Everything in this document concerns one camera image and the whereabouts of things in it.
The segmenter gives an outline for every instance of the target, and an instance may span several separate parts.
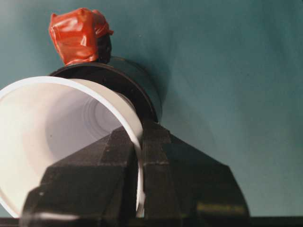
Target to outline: white cup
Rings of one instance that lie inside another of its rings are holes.
[[[139,160],[138,208],[144,203],[140,148],[143,129],[129,100],[83,79],[32,77],[3,88],[1,205],[13,217],[19,217],[28,192],[39,185],[48,166],[120,126],[128,133]]]

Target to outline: red plastic wrap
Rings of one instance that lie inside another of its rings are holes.
[[[112,33],[99,11],[86,8],[62,15],[53,13],[49,25],[49,34],[65,65],[95,61],[97,39]]]

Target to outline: cup rim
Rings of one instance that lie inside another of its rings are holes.
[[[121,111],[118,110],[119,106],[115,105],[114,102],[115,100],[123,100],[123,102],[125,102],[125,100],[122,97],[120,97],[118,94],[116,94],[114,91],[110,90],[109,88],[101,84],[84,79],[65,79],[65,78],[50,77],[50,76],[30,77],[9,84],[8,86],[0,90],[0,101],[4,96],[8,95],[10,92],[18,88],[21,88],[26,85],[40,84],[40,83],[60,84],[60,85],[72,87],[98,100],[120,121],[120,123],[126,130],[127,134],[129,135],[130,140],[134,144],[136,154],[137,155],[141,154],[140,141],[141,141],[143,129],[140,119],[138,118],[135,110],[132,109],[130,105],[126,104],[126,106],[124,106],[126,108],[125,110],[123,110],[125,114],[121,113]],[[94,89],[94,87],[97,87],[97,89],[98,87],[100,88],[102,87],[102,90],[100,92],[101,93],[103,92],[103,94],[98,93]],[[107,97],[110,97],[111,100],[109,100],[109,98],[106,99],[102,95],[105,96],[107,95]],[[144,198],[143,187],[139,186],[138,190],[139,190],[138,195],[141,195],[140,197],[142,197],[141,198],[142,200]],[[9,198],[1,191],[1,186],[0,186],[0,204],[12,217],[18,218],[21,215],[14,208],[12,208],[13,206],[9,205]]]

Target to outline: red wrapped object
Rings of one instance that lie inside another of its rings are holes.
[[[86,8],[53,13],[49,25],[49,34],[65,65],[98,59],[97,39],[112,33],[99,11]]]

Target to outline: white plastic cup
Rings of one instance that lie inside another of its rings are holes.
[[[32,77],[0,91],[0,203],[15,218],[48,166],[123,126],[139,161],[137,215],[144,203],[142,125],[120,94],[83,79]]]

